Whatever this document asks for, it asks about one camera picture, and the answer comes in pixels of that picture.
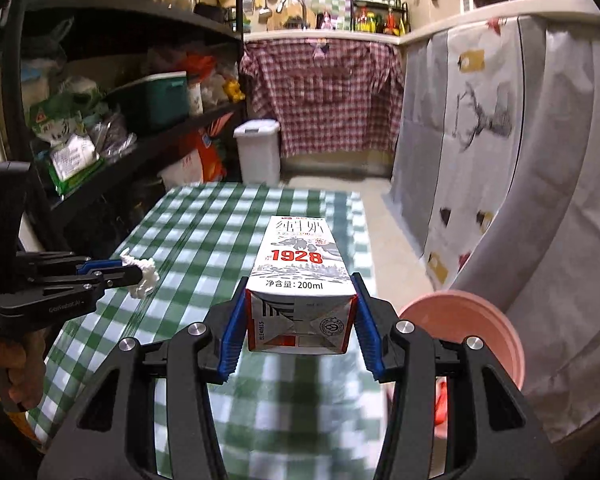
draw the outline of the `faucet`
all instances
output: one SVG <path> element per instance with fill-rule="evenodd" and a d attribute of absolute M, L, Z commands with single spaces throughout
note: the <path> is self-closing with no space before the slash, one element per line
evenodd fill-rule
<path fill-rule="evenodd" d="M 282 12 L 283 7 L 285 6 L 286 2 L 288 0 L 282 0 L 278 6 L 276 7 L 276 12 L 280 13 Z M 300 6 L 302 7 L 302 28 L 307 28 L 306 26 L 306 4 L 304 2 L 304 0 L 297 0 L 298 3 L 300 3 Z"/>

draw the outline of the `circular logo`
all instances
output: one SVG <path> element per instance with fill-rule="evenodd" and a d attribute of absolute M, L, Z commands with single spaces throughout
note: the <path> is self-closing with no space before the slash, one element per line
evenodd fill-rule
<path fill-rule="evenodd" d="M 337 317 L 327 317 L 320 323 L 320 331 L 327 336 L 337 335 L 344 330 L 344 323 Z"/>

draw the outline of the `white milk carton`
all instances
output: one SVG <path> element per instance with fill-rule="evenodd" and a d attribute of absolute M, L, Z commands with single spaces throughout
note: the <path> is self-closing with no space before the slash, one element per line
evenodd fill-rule
<path fill-rule="evenodd" d="M 347 351 L 356 289 L 324 218 L 273 216 L 246 288 L 249 350 Z"/>

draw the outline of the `human hand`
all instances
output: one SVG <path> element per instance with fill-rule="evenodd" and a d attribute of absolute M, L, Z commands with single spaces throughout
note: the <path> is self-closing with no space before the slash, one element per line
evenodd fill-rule
<path fill-rule="evenodd" d="M 42 398 L 44 351 L 43 330 L 27 334 L 22 344 L 0 336 L 0 367 L 7 369 L 11 381 L 9 396 L 26 410 L 35 408 Z"/>

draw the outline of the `white countertop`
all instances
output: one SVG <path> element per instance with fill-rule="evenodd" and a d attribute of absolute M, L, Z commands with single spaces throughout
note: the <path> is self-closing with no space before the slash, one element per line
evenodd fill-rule
<path fill-rule="evenodd" d="M 459 25 L 481 22 L 491 18 L 510 18 L 513 16 L 535 15 L 558 22 L 579 22 L 600 25 L 600 10 L 593 0 L 511 0 L 501 4 L 451 16 L 446 20 L 431 23 L 404 36 L 372 34 L 352 30 L 274 30 L 271 32 L 252 32 L 244 35 L 244 42 L 285 40 L 293 38 L 334 38 L 338 40 L 376 41 L 394 45 L 404 45 L 423 40 L 434 34 Z"/>

